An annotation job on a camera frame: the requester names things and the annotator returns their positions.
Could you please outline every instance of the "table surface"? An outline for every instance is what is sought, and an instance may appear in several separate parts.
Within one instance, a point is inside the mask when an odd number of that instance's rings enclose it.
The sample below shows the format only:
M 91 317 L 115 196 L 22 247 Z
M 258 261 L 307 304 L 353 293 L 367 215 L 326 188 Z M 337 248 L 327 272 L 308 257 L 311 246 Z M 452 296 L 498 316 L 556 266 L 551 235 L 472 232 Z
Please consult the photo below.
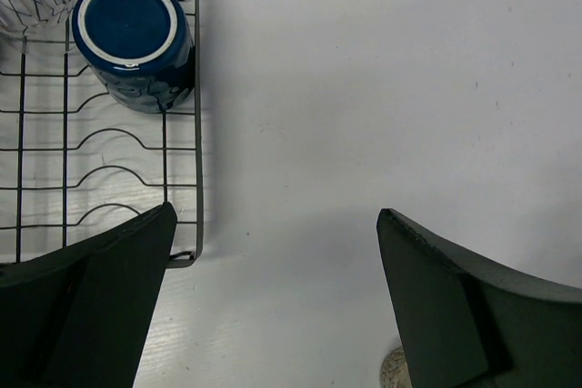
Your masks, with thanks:
M 205 252 L 135 381 L 378 386 L 400 212 L 582 287 L 582 0 L 201 0 Z

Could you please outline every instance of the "upside-down mug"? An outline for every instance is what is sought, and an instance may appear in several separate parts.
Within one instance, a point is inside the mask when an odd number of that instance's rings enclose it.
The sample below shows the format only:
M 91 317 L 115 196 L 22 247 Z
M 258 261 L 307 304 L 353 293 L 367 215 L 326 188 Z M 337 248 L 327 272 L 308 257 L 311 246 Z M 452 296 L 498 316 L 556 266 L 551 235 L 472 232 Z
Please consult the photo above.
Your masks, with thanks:
M 194 89 L 195 50 L 177 0 L 79 0 L 73 36 L 117 102 L 159 113 Z

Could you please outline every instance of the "blue mug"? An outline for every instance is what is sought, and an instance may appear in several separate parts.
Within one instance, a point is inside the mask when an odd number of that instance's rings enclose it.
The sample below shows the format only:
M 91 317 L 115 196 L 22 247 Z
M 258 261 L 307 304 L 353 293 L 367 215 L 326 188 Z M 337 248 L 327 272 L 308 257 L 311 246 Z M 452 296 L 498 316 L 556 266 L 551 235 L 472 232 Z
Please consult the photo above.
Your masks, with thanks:
M 194 89 L 195 50 L 177 0 L 78 0 L 73 37 L 117 102 L 160 113 Z

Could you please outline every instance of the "black wire dish rack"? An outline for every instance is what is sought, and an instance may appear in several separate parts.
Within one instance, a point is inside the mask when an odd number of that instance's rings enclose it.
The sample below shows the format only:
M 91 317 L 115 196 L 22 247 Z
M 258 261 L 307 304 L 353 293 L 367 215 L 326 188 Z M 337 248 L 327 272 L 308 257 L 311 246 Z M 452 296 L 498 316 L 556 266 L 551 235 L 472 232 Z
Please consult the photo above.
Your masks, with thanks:
M 178 214 L 169 268 L 202 253 L 204 197 L 199 0 L 179 0 L 196 47 L 196 86 L 164 114 L 117 104 L 63 35 L 0 58 L 0 263 L 99 234 L 162 202 Z

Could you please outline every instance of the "white ring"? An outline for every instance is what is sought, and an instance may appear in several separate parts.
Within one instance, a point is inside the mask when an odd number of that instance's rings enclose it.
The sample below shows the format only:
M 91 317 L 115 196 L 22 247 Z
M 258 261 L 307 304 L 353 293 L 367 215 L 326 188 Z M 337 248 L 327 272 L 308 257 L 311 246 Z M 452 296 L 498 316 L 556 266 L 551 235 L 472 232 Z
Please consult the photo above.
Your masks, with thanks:
M 160 56 L 163 52 L 165 52 L 168 47 L 174 41 L 176 37 L 176 31 L 178 28 L 177 24 L 177 14 L 176 9 L 174 8 L 174 4 L 172 4 L 171 0 L 161 0 L 164 6 L 167 9 L 168 14 L 170 15 L 170 30 L 167 34 L 167 38 L 162 45 L 160 45 L 154 52 L 149 55 L 142 56 L 141 58 L 119 58 L 117 56 L 110 55 L 105 50 L 98 47 L 87 32 L 85 27 L 85 15 L 87 11 L 87 7 L 91 3 L 92 0 L 83 0 L 81 5 L 79 6 L 79 13 L 77 16 L 77 23 L 79 23 L 79 33 L 81 34 L 81 38 L 95 55 L 99 56 L 100 58 L 118 65 L 131 65 L 131 64 L 143 64 L 147 63 L 148 61 L 152 61 Z

